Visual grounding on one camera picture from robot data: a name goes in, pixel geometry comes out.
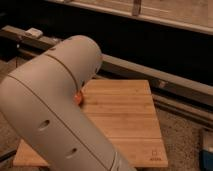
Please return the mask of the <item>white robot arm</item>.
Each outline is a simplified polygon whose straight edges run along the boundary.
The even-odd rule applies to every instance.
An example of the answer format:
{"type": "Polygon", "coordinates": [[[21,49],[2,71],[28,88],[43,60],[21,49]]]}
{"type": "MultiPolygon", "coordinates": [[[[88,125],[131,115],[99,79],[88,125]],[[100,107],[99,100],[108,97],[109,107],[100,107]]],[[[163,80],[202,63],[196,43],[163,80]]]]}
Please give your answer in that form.
{"type": "Polygon", "coordinates": [[[102,60],[94,40],[72,36],[0,82],[0,112],[54,171],[136,171],[74,101],[102,60]]]}

